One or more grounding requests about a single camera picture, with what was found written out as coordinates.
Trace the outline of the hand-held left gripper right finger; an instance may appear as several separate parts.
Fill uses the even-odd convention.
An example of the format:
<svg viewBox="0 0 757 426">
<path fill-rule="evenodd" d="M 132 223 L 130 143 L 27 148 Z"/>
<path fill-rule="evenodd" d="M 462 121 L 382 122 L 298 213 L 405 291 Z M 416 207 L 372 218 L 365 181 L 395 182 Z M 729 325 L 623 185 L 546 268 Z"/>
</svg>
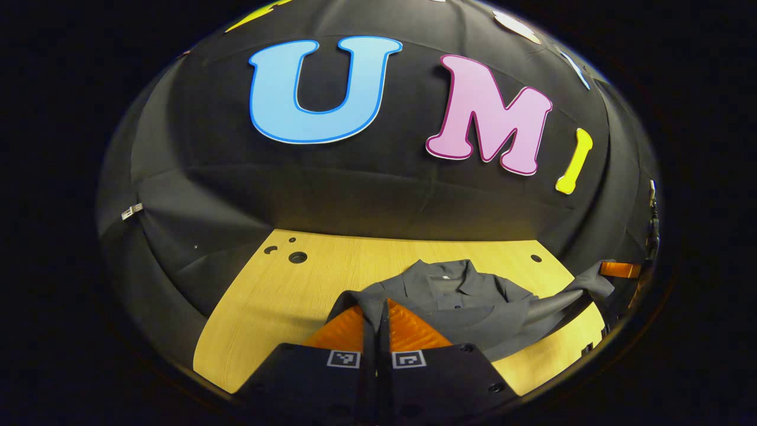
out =
<svg viewBox="0 0 757 426">
<path fill-rule="evenodd" d="M 380 418 L 475 418 L 519 399 L 471 343 L 454 344 L 392 299 L 380 326 Z"/>
</svg>

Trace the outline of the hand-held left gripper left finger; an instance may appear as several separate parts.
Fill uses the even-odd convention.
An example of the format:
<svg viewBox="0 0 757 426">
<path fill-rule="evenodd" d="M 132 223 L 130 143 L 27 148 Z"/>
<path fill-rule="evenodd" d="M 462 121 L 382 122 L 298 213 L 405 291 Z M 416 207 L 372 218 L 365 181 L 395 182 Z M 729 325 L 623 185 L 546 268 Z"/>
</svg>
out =
<svg viewBox="0 0 757 426">
<path fill-rule="evenodd" d="M 252 418 L 375 418 L 376 398 L 376 335 L 359 305 L 276 346 L 235 394 Z"/>
</svg>

